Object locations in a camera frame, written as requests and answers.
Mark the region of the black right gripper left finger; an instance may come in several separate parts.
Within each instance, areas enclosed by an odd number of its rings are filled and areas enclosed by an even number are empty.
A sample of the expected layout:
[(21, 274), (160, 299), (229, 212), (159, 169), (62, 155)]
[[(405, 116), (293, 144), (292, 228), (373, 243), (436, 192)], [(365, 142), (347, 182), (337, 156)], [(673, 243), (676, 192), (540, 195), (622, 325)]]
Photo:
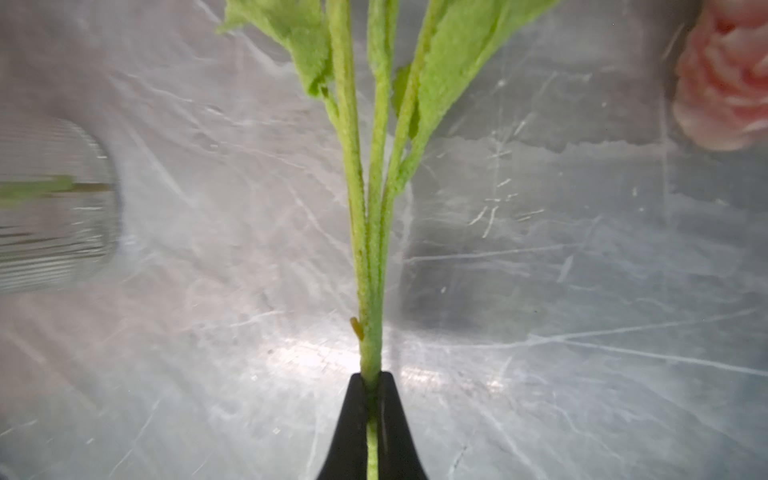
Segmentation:
[(368, 397), (362, 376), (353, 374), (318, 480), (366, 480)]

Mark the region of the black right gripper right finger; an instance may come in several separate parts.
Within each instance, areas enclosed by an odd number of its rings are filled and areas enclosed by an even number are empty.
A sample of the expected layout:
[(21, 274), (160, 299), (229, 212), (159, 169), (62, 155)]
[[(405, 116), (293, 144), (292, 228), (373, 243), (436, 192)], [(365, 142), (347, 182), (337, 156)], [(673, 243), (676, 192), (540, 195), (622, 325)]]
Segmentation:
[(379, 375), (376, 419), (379, 479), (427, 480), (390, 372)]

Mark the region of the white ranunculus spray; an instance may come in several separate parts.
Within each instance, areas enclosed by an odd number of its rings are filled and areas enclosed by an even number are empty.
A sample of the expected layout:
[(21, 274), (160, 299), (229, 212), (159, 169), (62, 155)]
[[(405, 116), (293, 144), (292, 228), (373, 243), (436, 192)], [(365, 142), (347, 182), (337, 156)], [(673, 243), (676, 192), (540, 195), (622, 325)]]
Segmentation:
[(375, 86), (371, 153), (361, 155), (351, 5), (347, 1), (230, 1), (221, 30), (252, 25), (291, 56), (306, 94), (321, 100), (341, 148), (358, 313), (350, 320), (368, 397), (367, 479), (379, 479), (376, 419), (383, 309), (394, 204), (427, 144), (485, 63), (548, 1), (432, 1), (412, 60), (395, 66), (399, 5), (367, 8), (367, 61)]

